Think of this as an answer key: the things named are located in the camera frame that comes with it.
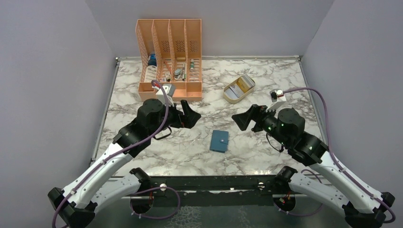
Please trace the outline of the blue leather card holder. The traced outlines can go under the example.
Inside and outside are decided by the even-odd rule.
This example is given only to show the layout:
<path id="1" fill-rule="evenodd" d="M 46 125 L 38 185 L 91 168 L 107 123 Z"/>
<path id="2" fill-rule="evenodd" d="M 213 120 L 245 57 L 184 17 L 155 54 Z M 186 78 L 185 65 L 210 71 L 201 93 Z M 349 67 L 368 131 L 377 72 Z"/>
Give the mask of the blue leather card holder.
<path id="1" fill-rule="evenodd" d="M 229 132 L 213 130 L 210 143 L 210 151 L 225 153 L 228 149 Z"/>

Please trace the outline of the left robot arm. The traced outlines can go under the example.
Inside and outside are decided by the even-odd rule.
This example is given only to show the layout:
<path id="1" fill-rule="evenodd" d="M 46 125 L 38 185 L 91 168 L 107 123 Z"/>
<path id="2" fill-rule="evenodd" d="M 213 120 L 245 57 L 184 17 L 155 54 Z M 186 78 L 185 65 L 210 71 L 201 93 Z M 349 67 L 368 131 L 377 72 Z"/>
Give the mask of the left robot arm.
<path id="1" fill-rule="evenodd" d="M 182 110 L 176 104 L 158 99 L 147 99 L 138 108 L 137 116 L 121 128 L 104 154 L 81 176 L 63 188 L 54 187 L 48 198 L 55 209 L 52 227 L 61 217 L 66 227 L 85 228 L 95 215 L 107 205 L 128 194 L 144 195 L 152 191 L 149 175 L 134 168 L 115 183 L 108 180 L 121 167 L 151 144 L 156 134 L 164 129 L 193 128 L 201 115 L 181 100 Z"/>

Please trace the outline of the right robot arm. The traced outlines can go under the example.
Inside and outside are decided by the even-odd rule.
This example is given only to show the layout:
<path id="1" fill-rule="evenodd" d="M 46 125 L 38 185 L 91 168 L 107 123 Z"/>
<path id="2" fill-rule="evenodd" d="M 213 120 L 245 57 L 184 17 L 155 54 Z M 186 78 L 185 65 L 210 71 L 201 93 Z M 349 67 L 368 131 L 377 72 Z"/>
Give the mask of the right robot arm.
<path id="1" fill-rule="evenodd" d="M 253 132 L 265 131 L 294 160 L 318 172 L 332 184 L 329 187 L 285 166 L 275 176 L 274 187 L 278 192 L 291 190 L 307 195 L 344 215 L 353 228 L 379 228 L 384 223 L 394 222 L 395 216 L 386 219 L 386 211 L 395 197 L 389 192 L 379 192 L 349 174 L 338 159 L 332 158 L 325 143 L 305 132 L 305 119 L 295 109 L 285 108 L 276 113 L 268 111 L 265 105 L 253 104 L 246 112 L 233 115 L 232 119 L 242 131 L 254 121 Z"/>

